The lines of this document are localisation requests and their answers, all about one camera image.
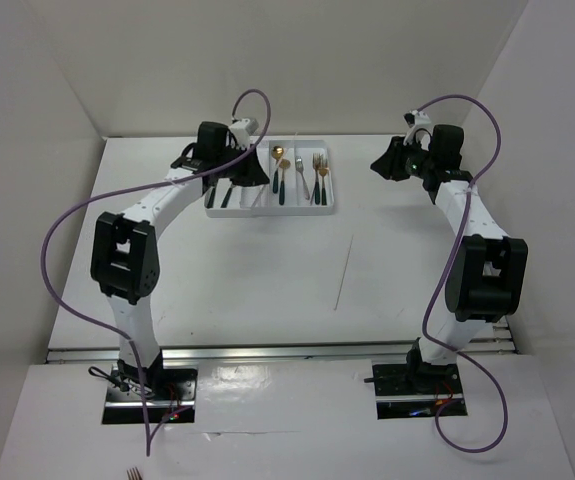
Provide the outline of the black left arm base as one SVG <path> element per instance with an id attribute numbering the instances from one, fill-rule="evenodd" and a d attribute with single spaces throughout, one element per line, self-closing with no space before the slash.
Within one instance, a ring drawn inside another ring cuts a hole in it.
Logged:
<path id="1" fill-rule="evenodd" d="M 88 373 L 107 382 L 106 401 L 109 404 L 133 403 L 141 400 L 138 381 L 123 375 L 117 365 L 112 365 L 109 370 L 91 366 Z M 197 377 L 196 368 L 164 369 L 158 380 L 145 385 L 145 398 L 154 404 L 180 405 L 185 401 L 193 401 Z"/>

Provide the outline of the gold fork green handle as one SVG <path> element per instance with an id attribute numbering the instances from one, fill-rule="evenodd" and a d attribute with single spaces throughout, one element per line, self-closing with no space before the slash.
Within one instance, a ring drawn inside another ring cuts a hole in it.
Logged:
<path id="1" fill-rule="evenodd" d="M 320 188 L 320 176 L 319 176 L 321 161 L 320 161 L 320 155 L 318 153 L 314 153 L 312 156 L 312 166 L 315 175 L 312 201 L 315 205 L 319 205 L 321 202 L 321 188 Z"/>
<path id="2" fill-rule="evenodd" d="M 329 165 L 328 165 L 328 160 L 326 159 L 325 156 L 321 155 L 319 158 L 319 167 L 318 167 L 318 173 L 320 176 L 320 197 L 321 197 L 321 204 L 323 206 L 327 206 L 328 205 L 328 201 L 327 201 L 327 190 L 326 190 L 326 176 L 329 173 Z"/>

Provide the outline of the white chopstick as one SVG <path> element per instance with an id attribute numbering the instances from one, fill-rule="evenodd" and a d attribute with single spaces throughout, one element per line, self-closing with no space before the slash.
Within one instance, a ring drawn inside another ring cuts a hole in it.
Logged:
<path id="1" fill-rule="evenodd" d="M 286 193 L 284 192 L 285 170 L 290 168 L 291 160 L 288 154 L 296 153 L 296 139 L 298 133 L 294 133 L 288 139 L 263 140 L 258 149 L 259 160 L 265 168 L 270 182 L 259 188 L 252 203 L 253 208 L 269 207 L 277 201 L 280 206 L 285 204 Z"/>
<path id="2" fill-rule="evenodd" d="M 340 299 L 341 299 L 341 295 L 342 295 L 342 291 L 343 291 L 343 287 L 344 287 L 344 283 L 345 283 L 345 278 L 346 278 L 346 272 L 348 269 L 348 264 L 350 261 L 350 257 L 351 257 L 351 252 L 352 252 L 352 247 L 353 247 L 353 242 L 354 242 L 354 238 L 355 238 L 355 234 L 351 235 L 350 241 L 349 241 L 349 245 L 347 248 L 347 252 L 345 255 L 345 260 L 343 263 L 343 269 L 341 272 L 341 277 L 339 280 L 339 285 L 338 285 L 338 290 L 337 290 L 337 295 L 336 295 L 336 300 L 334 303 L 334 307 L 333 307 L 333 311 L 337 311 L 338 310 L 338 306 L 340 303 Z"/>

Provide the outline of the gold knife green handle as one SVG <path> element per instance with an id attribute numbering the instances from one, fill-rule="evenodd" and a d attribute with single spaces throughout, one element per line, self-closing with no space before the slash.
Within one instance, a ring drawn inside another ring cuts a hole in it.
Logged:
<path id="1" fill-rule="evenodd" d="M 205 204 L 205 208 L 206 209 L 212 209 L 214 207 L 214 203 L 215 203 L 215 198 L 216 198 L 216 193 L 217 193 L 217 185 L 214 184 L 209 192 L 209 195 L 207 197 L 207 201 Z"/>
<path id="2" fill-rule="evenodd" d="M 225 196 L 224 196 L 224 198 L 223 198 L 223 200 L 222 200 L 222 202 L 221 202 L 220 208 L 222 208 L 222 209 L 227 208 L 227 206 L 228 206 L 228 204 L 229 204 L 229 201 L 230 201 L 230 198 L 231 198 L 231 195 L 232 195 L 232 192 L 233 192 L 233 188 L 234 188 L 234 185 L 233 185 L 233 183 L 232 183 L 232 184 L 229 185 L 229 187 L 228 187 L 228 189 L 227 189 L 227 191 L 226 191 L 226 194 L 225 194 Z"/>

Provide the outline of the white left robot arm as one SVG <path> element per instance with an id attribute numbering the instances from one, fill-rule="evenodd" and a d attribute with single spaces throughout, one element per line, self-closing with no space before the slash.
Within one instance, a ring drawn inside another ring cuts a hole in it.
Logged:
<path id="1" fill-rule="evenodd" d="M 116 328 L 136 345 L 120 340 L 118 370 L 143 399 L 160 394 L 165 379 L 151 314 L 151 294 L 160 278 L 158 240 L 219 180 L 230 179 L 241 187 L 269 183 L 250 148 L 257 129 L 254 118 L 235 119 L 230 125 L 202 122 L 196 140 L 171 163 L 161 187 L 120 213 L 102 213 L 96 221 L 91 277 L 108 299 Z"/>

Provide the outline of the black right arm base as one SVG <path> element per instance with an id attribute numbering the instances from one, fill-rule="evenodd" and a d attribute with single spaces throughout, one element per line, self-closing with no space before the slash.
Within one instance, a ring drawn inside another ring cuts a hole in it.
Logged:
<path id="1" fill-rule="evenodd" d="M 373 384 L 377 396 L 448 395 L 463 392 L 456 364 L 433 365 L 424 362 L 416 350 L 404 363 L 376 364 L 363 380 Z"/>

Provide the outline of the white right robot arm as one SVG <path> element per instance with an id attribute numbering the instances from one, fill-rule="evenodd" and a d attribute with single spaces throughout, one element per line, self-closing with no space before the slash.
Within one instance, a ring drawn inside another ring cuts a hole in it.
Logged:
<path id="1" fill-rule="evenodd" d="M 471 173 L 460 167 L 463 143 L 462 128 L 437 125 L 427 147 L 413 134 L 395 136 L 371 165 L 386 180 L 421 179 L 456 236 L 449 271 L 438 289 L 448 313 L 406 356 L 403 379 L 415 393 L 431 393 L 452 380 L 458 352 L 486 325 L 514 313 L 522 291 L 528 246 L 491 217 Z"/>

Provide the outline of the silver fork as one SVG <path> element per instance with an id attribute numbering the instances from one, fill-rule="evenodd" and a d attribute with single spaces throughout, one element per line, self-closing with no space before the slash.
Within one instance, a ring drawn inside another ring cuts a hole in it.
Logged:
<path id="1" fill-rule="evenodd" d="M 309 202 L 312 202 L 311 193 L 310 193 L 310 190 L 309 190 L 306 178 L 305 178 L 304 162 L 300 156 L 297 156 L 295 159 L 295 167 L 296 167 L 296 171 L 297 171 L 297 173 L 300 177 L 301 183 L 302 183 L 303 195 L 304 195 L 306 200 L 308 200 Z"/>

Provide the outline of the gold spoon green handle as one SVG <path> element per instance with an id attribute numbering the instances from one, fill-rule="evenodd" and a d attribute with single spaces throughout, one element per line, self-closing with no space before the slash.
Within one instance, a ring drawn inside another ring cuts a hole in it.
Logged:
<path id="1" fill-rule="evenodd" d="M 290 168 L 291 162 L 288 159 L 282 159 L 279 163 L 280 184 L 279 184 L 279 204 L 283 206 L 286 201 L 286 171 Z"/>
<path id="2" fill-rule="evenodd" d="M 282 146 L 276 145 L 271 150 L 271 157 L 275 160 L 274 174 L 272 180 L 272 192 L 277 194 L 279 192 L 279 163 L 284 159 L 285 150 Z"/>

